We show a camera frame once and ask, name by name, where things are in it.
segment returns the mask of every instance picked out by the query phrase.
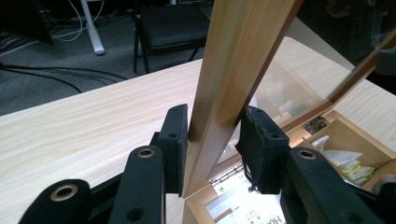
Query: electrical cord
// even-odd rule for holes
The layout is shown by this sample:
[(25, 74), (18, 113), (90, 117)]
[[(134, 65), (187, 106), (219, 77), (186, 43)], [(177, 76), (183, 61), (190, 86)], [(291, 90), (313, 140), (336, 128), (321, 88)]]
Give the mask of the electrical cord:
[(9, 49), (14, 49), (18, 46), (26, 44), (26, 42), (28, 42), (28, 41), (29, 41), (29, 38), (27, 38), (27, 37), (20, 36), (20, 37), (13, 38), (13, 39), (8, 40), (7, 42), (1, 44), (2, 48), (0, 48), (0, 52), (6, 51)]
[[(69, 1), (70, 5), (72, 6), (72, 8), (75, 10), (76, 14), (78, 15), (79, 30), (78, 30), (78, 31), (75, 31), (75, 32), (68, 33), (68, 34), (64, 34), (64, 35), (53, 35), (53, 34), (51, 34), (51, 37), (52, 37), (53, 39), (57, 39), (57, 40), (60, 40), (60, 41), (63, 41), (63, 42), (72, 42), (72, 41), (76, 40), (76, 39), (81, 35), (82, 31), (84, 31), (84, 30), (87, 29), (87, 27), (82, 27), (82, 26), (83, 26), (83, 24), (82, 24), (82, 18), (81, 18), (81, 16), (79, 15), (79, 13), (78, 13), (78, 11), (76, 10), (76, 8), (75, 8), (75, 6), (73, 5), (73, 3), (72, 3), (70, 0), (68, 0), (68, 1)], [(100, 13), (102, 12), (102, 9), (103, 9), (104, 4), (105, 4), (105, 0), (102, 1), (102, 5), (101, 5), (101, 7), (100, 7), (100, 9), (99, 9), (99, 12), (97, 13), (97, 15), (95, 16), (95, 18), (93, 19), (93, 21), (96, 21), (96, 20), (98, 19)], [(63, 36), (73, 35), (73, 34), (77, 34), (77, 35), (76, 35), (75, 37), (71, 38), (71, 39), (61, 39), (61, 38), (60, 38), (60, 37), (63, 37)], [(17, 46), (15, 49), (12, 49), (12, 50), (9, 50), (9, 51), (7, 51), (7, 52), (5, 52), (5, 53), (0, 54), (0, 57), (5, 56), (5, 55), (7, 55), (7, 54), (9, 54), (9, 53), (11, 53), (11, 52), (13, 52), (13, 51), (18, 50), (18, 49), (22, 49), (22, 48), (28, 47), (28, 46), (30, 46), (30, 45), (36, 44), (36, 43), (38, 43), (38, 42), (39, 42), (39, 41), (34, 41), (34, 42), (31, 42), (31, 43), (28, 43), (28, 44), (25, 44), (25, 45), (22, 45), (22, 46), (19, 45), (19, 46)], [(6, 46), (4, 49), (0, 49), (0, 52), (4, 52), (4, 51), (6, 51), (6, 50), (8, 50), (8, 49), (10, 49), (10, 48), (11, 48), (11, 47)]]
[(112, 21), (119, 21), (119, 20), (123, 20), (126, 18), (130, 18), (130, 17), (131, 17), (131, 14), (129, 14), (129, 13), (127, 13), (126, 15), (119, 15), (119, 16), (113, 16), (113, 17), (103, 16), (102, 19), (97, 20), (94, 24), (96, 27), (106, 27)]
[(108, 76), (111, 76), (111, 77), (117, 77), (117, 78), (122, 79), (122, 80), (127, 80), (126, 77), (118, 76), (118, 75), (115, 75), (115, 74), (112, 74), (112, 73), (108, 73), (108, 72), (104, 72), (104, 71), (87, 69), (87, 68), (30, 67), (30, 66), (19, 66), (19, 65), (11, 65), (11, 64), (0, 63), (0, 70), (12, 72), (12, 73), (30, 75), (30, 76), (35, 76), (35, 77), (46, 77), (46, 78), (50, 78), (50, 79), (53, 79), (53, 80), (57, 80), (57, 81), (62, 82), (63, 84), (66, 84), (66, 85), (72, 87), (73, 89), (75, 89), (79, 93), (81, 93), (81, 90), (78, 87), (76, 87), (75, 85), (73, 85), (72, 83), (70, 83), (70, 82), (64, 81), (64, 80), (62, 80), (60, 78), (57, 78), (57, 77), (52, 77), (52, 76), (41, 75), (41, 74), (38, 74), (38, 73), (33, 73), (32, 71), (36, 71), (36, 72), (41, 71), (41, 72), (47, 72), (47, 73), (55, 74), (55, 75), (68, 75), (68, 76), (73, 76), (73, 77), (86, 78), (86, 79), (98, 81), (98, 82), (104, 84), (105, 86), (107, 85), (107, 83), (104, 82), (104, 80), (111, 81), (111, 82), (114, 82), (114, 83), (117, 83), (118, 81), (113, 79), (113, 78), (109, 78), (109, 77), (99, 77), (99, 76), (94, 76), (94, 75), (81, 74), (81, 73), (77, 73), (75, 71), (98, 73), (98, 74), (102, 74), (102, 75), (108, 75)]
[(28, 69), (28, 70), (43, 70), (43, 69), (51, 69), (51, 70), (75, 70), (75, 71), (85, 71), (85, 72), (94, 72), (94, 73), (101, 73), (113, 77), (118, 77), (123, 80), (127, 80), (128, 78), (122, 77), (116, 74), (104, 72), (104, 71), (99, 71), (99, 70), (94, 70), (94, 69), (89, 69), (89, 68), (75, 68), (75, 67), (28, 67), (28, 66), (19, 66), (19, 65), (11, 65), (11, 64), (4, 64), (3, 65), (5, 68), (14, 68), (14, 69)]
[(11, 73), (16, 73), (16, 74), (25, 74), (25, 75), (29, 75), (29, 76), (33, 76), (33, 77), (46, 77), (46, 78), (49, 78), (49, 79), (57, 80), (57, 81), (62, 82), (63, 84), (65, 84), (67, 86), (70, 86), (74, 90), (78, 91), (78, 93), (82, 93), (82, 91), (79, 88), (77, 88), (75, 85), (71, 84), (70, 82), (64, 81), (64, 80), (62, 80), (60, 78), (57, 78), (57, 77), (49, 77), (49, 76), (44, 76), (44, 75), (30, 73), (30, 72), (15, 71), (15, 70), (12, 70), (12, 69), (7, 69), (4, 66), (1, 68), (1, 70), (8, 71), (8, 72), (11, 72)]

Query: bolt hole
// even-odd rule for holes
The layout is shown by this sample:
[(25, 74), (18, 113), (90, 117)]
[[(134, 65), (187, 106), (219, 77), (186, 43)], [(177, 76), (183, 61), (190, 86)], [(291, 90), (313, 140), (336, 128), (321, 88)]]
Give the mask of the bolt hole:
[(73, 197), (78, 191), (78, 187), (74, 184), (60, 186), (49, 196), (54, 202), (62, 202)]
[(134, 222), (140, 220), (143, 215), (145, 215), (143, 208), (133, 208), (126, 214), (126, 218), (128, 221)]
[(143, 156), (148, 156), (149, 154), (151, 154), (151, 150), (148, 150), (148, 149), (142, 150), (141, 154)]
[(300, 155), (300, 157), (302, 157), (304, 159), (308, 159), (308, 160), (314, 160), (317, 158), (317, 155), (315, 155), (309, 151), (300, 151), (299, 155)]
[(58, 197), (64, 197), (68, 194), (70, 194), (73, 190), (71, 188), (65, 188), (65, 189), (61, 189), (58, 191), (58, 193), (56, 194), (56, 196)]
[(140, 158), (148, 158), (148, 157), (152, 157), (153, 155), (154, 155), (154, 151), (151, 150), (151, 149), (148, 149), (148, 148), (140, 150), (137, 153), (137, 156), (140, 157)]

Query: box lid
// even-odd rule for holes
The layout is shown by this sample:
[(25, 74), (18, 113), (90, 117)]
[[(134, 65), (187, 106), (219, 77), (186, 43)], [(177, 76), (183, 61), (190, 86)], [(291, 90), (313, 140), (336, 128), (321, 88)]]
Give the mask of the box lid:
[[(215, 2), (191, 116), (185, 197), (238, 158), (220, 157), (248, 104), (290, 132), (330, 110), (374, 71), (376, 50), (353, 68), (284, 37), (301, 3)], [(376, 48), (394, 46), (396, 30)]]

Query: chair leg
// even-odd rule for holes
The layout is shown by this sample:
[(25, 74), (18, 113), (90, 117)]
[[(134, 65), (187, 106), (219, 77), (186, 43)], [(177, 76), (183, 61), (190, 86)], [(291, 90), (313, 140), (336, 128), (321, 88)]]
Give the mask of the chair leg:
[(141, 40), (140, 40), (140, 46), (141, 46), (141, 48), (142, 48), (143, 62), (144, 62), (144, 64), (145, 64), (146, 74), (148, 74), (148, 73), (149, 73), (149, 59), (148, 59), (148, 53), (147, 53), (146, 46), (142, 43)]
[(137, 53), (139, 48), (139, 34), (137, 29), (134, 29), (134, 73), (137, 73)]
[(192, 61), (192, 59), (194, 58), (195, 54), (198, 52), (198, 49), (195, 49), (194, 52), (192, 53), (192, 55), (189, 58), (189, 62)]

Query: white cable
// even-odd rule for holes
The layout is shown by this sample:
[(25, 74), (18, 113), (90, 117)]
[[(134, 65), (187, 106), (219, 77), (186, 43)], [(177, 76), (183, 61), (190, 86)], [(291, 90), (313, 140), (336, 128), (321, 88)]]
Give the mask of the white cable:
[(4, 43), (4, 45), (10, 44), (10, 43), (17, 41), (19, 39), (22, 39), (22, 37), (20, 36), (20, 37), (13, 38), (12, 40), (8, 40), (6, 43)]
[(6, 55), (6, 54), (9, 54), (9, 53), (11, 53), (11, 52), (13, 52), (13, 51), (15, 51), (15, 50), (17, 50), (17, 49), (22, 49), (22, 48), (24, 48), (24, 47), (27, 47), (27, 46), (29, 46), (29, 45), (36, 44), (36, 43), (38, 43), (38, 42), (39, 42), (39, 41), (35, 41), (35, 42), (29, 43), (29, 44), (25, 44), (25, 45), (19, 46), (19, 47), (15, 48), (15, 49), (11, 49), (11, 50), (7, 51), (6, 53), (0, 54), (0, 57), (4, 56), (4, 55)]
[(71, 39), (68, 39), (68, 40), (60, 39), (59, 36), (53, 36), (53, 37), (52, 37), (52, 38), (55, 38), (55, 39), (57, 39), (57, 40), (61, 40), (61, 41), (64, 41), (64, 42), (71, 42), (71, 41), (77, 39), (77, 38), (81, 35), (81, 33), (82, 33), (82, 31), (83, 31), (83, 29), (82, 29), (82, 19), (81, 19), (81, 16), (79, 15), (79, 13), (78, 13), (77, 9), (75, 8), (75, 6), (73, 5), (73, 3), (72, 3), (70, 0), (68, 0), (68, 1), (69, 1), (69, 3), (70, 3), (70, 6), (72, 6), (72, 8), (75, 10), (75, 12), (76, 12), (76, 14), (77, 14), (77, 17), (78, 17), (78, 20), (79, 20), (79, 31), (77, 31), (78, 34), (77, 34), (75, 37), (73, 37), (73, 38), (71, 38)]
[[(98, 19), (100, 13), (102, 12), (103, 5), (104, 5), (104, 4), (105, 4), (105, 0), (102, 1), (102, 5), (101, 5), (101, 7), (100, 7), (100, 10), (99, 10), (98, 14), (96, 15), (96, 17), (95, 17), (95, 19), (94, 19), (93, 21), (96, 21), (96, 20)], [(81, 27), (81, 25), (82, 25), (82, 20), (81, 20), (81, 17), (79, 16), (79, 14), (78, 14), (78, 17), (79, 17), (79, 19), (80, 19), (80, 27)], [(75, 37), (73, 38), (73, 40), (75, 40), (75, 39), (77, 39), (77, 37), (79, 37), (79, 35), (81, 34), (81, 32), (82, 32), (83, 30), (86, 30), (86, 29), (87, 29), (87, 27), (84, 27), (84, 28), (82, 28), (82, 29), (80, 29), (80, 30), (78, 30), (78, 31), (75, 31), (75, 32), (72, 32), (72, 33), (68, 33), (68, 34), (65, 34), (65, 35), (56, 35), (56, 36), (52, 36), (52, 39), (56, 38), (56, 39), (58, 39), (58, 40), (61, 40), (61, 39), (59, 39), (58, 37), (62, 37), (62, 36), (66, 36), (66, 35), (73, 35), (73, 34), (75, 34), (75, 33), (79, 33), (77, 36), (75, 36)], [(38, 43), (38, 42), (39, 42), (39, 41), (34, 41), (34, 42), (32, 42), (32, 43), (19, 46), (19, 47), (15, 48), (15, 49), (11, 49), (11, 50), (9, 50), (9, 51), (3, 53), (3, 54), (0, 54), (0, 57), (5, 56), (5, 55), (7, 55), (7, 54), (9, 54), (9, 53), (11, 53), (11, 52), (17, 50), (17, 49), (22, 49), (22, 48), (24, 48), (24, 47), (28, 47), (28, 46), (33, 45), (33, 44), (36, 44), (36, 43)]]
[[(77, 38), (81, 35), (81, 32), (82, 32), (82, 31), (84, 31), (84, 30), (87, 29), (87, 27), (82, 28), (82, 18), (81, 18), (80, 15), (78, 14), (78, 12), (77, 12), (76, 8), (74, 7), (74, 5), (72, 4), (72, 2), (71, 2), (70, 0), (68, 0), (68, 1), (69, 1), (70, 5), (73, 7), (73, 9), (76, 11), (76, 13), (77, 13), (77, 15), (78, 15), (79, 27), (80, 27), (80, 29), (79, 29), (78, 31), (75, 31), (75, 32), (72, 32), (72, 33), (69, 33), (69, 34), (65, 34), (65, 35), (56, 35), (56, 36), (53, 36), (53, 37), (52, 37), (52, 38), (55, 38), (55, 39), (57, 39), (57, 40), (61, 40), (61, 41), (64, 41), (64, 42), (71, 42), (71, 41), (74, 41), (75, 39), (77, 39)], [(98, 19), (100, 13), (102, 12), (103, 5), (104, 5), (104, 4), (105, 4), (105, 0), (102, 1), (102, 5), (101, 5), (101, 7), (100, 7), (100, 9), (99, 9), (99, 12), (98, 12), (98, 14), (96, 15), (95, 19), (93, 19), (93, 21), (96, 21), (96, 20)], [(59, 37), (62, 37), (62, 36), (72, 35), (72, 34), (75, 34), (75, 33), (78, 33), (78, 34), (77, 34), (74, 38), (72, 38), (72, 39), (70, 39), (70, 40), (64, 40), (64, 39), (60, 39), (60, 38), (59, 38)]]

